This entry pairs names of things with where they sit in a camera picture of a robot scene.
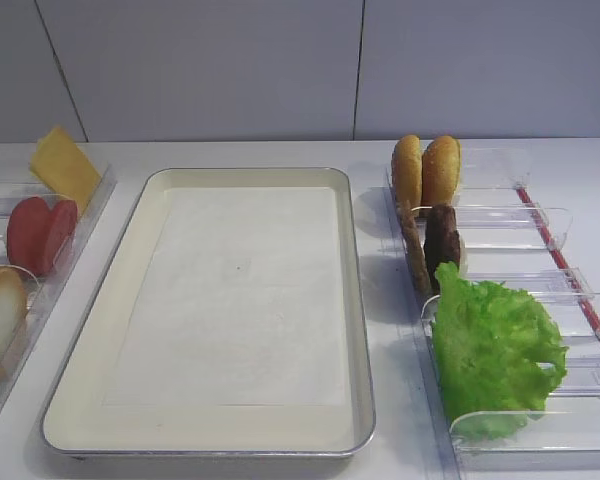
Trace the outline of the thin brown meat patty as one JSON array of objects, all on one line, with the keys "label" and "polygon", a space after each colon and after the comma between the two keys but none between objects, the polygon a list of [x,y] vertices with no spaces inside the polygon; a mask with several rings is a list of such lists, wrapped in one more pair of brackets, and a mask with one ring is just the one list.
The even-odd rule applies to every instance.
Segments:
[{"label": "thin brown meat patty", "polygon": [[426,267],[424,251],[420,244],[418,229],[408,199],[401,205],[400,220],[415,288],[422,296],[429,298],[432,295],[431,283]]}]

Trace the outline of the dark brown meat patty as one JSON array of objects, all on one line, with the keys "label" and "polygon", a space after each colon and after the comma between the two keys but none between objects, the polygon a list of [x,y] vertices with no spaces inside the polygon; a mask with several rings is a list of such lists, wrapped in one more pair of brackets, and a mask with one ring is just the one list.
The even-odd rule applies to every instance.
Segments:
[{"label": "dark brown meat patty", "polygon": [[454,263],[457,268],[461,265],[460,234],[452,206],[437,204],[430,209],[425,228],[424,254],[432,291],[438,294],[440,286],[435,277],[437,267],[448,262]]}]

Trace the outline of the green lettuce leaf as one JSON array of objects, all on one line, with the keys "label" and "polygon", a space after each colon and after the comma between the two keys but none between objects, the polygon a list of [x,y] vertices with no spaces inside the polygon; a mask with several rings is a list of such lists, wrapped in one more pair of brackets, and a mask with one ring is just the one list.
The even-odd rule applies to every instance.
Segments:
[{"label": "green lettuce leaf", "polygon": [[435,277],[432,343],[444,412],[469,440],[508,437],[545,409],[567,374],[560,330],[525,290],[472,283],[452,262]]}]

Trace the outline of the red tomato slice right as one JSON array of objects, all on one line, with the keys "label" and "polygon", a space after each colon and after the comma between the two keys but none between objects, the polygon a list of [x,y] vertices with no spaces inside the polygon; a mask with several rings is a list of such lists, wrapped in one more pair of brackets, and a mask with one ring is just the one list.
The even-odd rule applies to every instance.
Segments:
[{"label": "red tomato slice right", "polygon": [[61,200],[51,210],[44,230],[40,255],[41,275],[47,275],[54,267],[61,249],[75,230],[77,215],[77,204],[73,200]]}]

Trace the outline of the red tomato slice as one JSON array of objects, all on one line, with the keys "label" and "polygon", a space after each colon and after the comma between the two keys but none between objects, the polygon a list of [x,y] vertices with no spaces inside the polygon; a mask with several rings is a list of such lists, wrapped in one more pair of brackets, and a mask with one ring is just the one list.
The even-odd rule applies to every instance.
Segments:
[{"label": "red tomato slice", "polygon": [[51,209],[41,197],[29,197],[16,205],[7,226],[7,256],[12,265],[37,277],[50,272],[45,251],[51,220]]},{"label": "red tomato slice", "polygon": [[40,255],[41,275],[47,275],[54,267],[61,249],[75,230],[77,215],[77,204],[73,200],[61,200],[51,210],[44,230]]}]

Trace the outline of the yellow cheese slice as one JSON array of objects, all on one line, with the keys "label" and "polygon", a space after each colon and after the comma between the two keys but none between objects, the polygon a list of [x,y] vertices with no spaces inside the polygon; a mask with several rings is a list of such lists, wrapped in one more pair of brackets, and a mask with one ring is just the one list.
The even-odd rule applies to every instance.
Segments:
[{"label": "yellow cheese slice", "polygon": [[61,126],[37,142],[29,169],[50,190],[73,200],[78,217],[101,181],[100,173]]}]

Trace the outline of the red tomato slice left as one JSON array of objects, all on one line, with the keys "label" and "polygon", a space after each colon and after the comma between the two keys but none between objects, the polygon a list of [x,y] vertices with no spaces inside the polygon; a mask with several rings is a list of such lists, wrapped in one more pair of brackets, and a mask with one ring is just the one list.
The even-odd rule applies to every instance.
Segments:
[{"label": "red tomato slice left", "polygon": [[29,197],[16,205],[7,226],[7,256],[12,265],[37,277],[50,272],[45,251],[51,220],[51,209],[41,197]]}]

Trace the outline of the white parchment paper sheet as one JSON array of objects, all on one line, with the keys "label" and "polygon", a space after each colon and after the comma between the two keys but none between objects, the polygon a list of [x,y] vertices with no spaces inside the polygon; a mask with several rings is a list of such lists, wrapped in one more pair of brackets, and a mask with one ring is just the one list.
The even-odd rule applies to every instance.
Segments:
[{"label": "white parchment paper sheet", "polygon": [[170,198],[106,402],[342,404],[333,190],[175,189]]}]

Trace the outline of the cream metal baking tray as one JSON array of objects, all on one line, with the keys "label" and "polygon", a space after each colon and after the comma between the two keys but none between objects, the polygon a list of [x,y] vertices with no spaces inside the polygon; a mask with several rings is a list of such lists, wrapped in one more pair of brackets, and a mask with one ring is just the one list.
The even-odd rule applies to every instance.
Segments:
[{"label": "cream metal baking tray", "polygon": [[150,175],[46,404],[47,444],[348,457],[375,424],[347,175]]}]

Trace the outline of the golden bun left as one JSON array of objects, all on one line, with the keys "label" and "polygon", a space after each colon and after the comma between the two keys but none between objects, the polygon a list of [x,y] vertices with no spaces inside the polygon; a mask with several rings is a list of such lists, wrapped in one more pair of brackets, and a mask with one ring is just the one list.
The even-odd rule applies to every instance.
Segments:
[{"label": "golden bun left", "polygon": [[397,206],[408,212],[421,205],[422,151],[416,135],[406,135],[395,145],[391,159],[391,178]]}]

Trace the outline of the golden bun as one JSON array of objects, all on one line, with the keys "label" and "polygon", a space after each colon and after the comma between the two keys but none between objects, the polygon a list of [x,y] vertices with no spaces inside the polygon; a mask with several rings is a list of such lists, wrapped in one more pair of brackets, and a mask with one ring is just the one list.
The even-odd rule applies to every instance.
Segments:
[{"label": "golden bun", "polygon": [[421,205],[422,151],[416,135],[406,135],[395,145],[391,159],[391,178],[397,206],[408,212]]},{"label": "golden bun", "polygon": [[423,206],[450,204],[461,169],[461,146],[457,139],[444,135],[434,139],[422,156]]}]

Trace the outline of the golden bun right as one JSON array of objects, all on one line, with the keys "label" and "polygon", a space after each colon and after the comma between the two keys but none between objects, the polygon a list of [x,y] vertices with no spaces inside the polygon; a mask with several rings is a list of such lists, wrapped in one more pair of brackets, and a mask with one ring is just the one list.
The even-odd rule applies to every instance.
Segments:
[{"label": "golden bun right", "polygon": [[450,204],[461,169],[461,146],[457,139],[444,135],[434,139],[422,156],[423,206]]}]

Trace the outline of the clear acrylic rack right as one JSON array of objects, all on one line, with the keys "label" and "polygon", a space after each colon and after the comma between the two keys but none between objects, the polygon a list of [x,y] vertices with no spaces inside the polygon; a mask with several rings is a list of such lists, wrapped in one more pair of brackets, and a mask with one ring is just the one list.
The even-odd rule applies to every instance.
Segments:
[{"label": "clear acrylic rack right", "polygon": [[385,199],[407,263],[436,476],[600,468],[600,293],[520,150],[398,142]]}]

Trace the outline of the clear acrylic rack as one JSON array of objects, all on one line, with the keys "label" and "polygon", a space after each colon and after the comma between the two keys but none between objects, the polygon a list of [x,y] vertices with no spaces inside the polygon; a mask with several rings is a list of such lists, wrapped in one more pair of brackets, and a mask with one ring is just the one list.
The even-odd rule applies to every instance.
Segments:
[{"label": "clear acrylic rack", "polygon": [[436,476],[600,468],[600,293],[520,150],[398,142],[385,199],[407,263]]},{"label": "clear acrylic rack", "polygon": [[[96,168],[101,180],[74,232],[56,253],[51,272],[37,277],[22,267],[17,268],[27,294],[27,312],[24,324],[15,330],[10,343],[1,351],[0,413],[116,186],[115,174],[108,162]],[[19,202],[35,196],[44,199],[49,207],[62,199],[38,181],[0,180],[0,267],[9,265],[6,253],[9,216]]]}]

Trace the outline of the clear acrylic rack left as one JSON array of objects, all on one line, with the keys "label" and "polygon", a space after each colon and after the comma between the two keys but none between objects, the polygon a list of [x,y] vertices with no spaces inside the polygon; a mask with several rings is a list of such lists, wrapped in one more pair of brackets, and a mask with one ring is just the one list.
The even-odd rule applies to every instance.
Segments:
[{"label": "clear acrylic rack left", "polygon": [[[22,267],[17,268],[27,294],[27,312],[24,324],[15,330],[10,343],[1,351],[0,413],[116,186],[115,174],[108,162],[96,168],[101,180],[74,232],[56,253],[51,272],[37,277]],[[19,202],[35,196],[44,199],[49,207],[62,199],[38,181],[0,180],[0,267],[9,265],[6,253],[9,216]]]}]

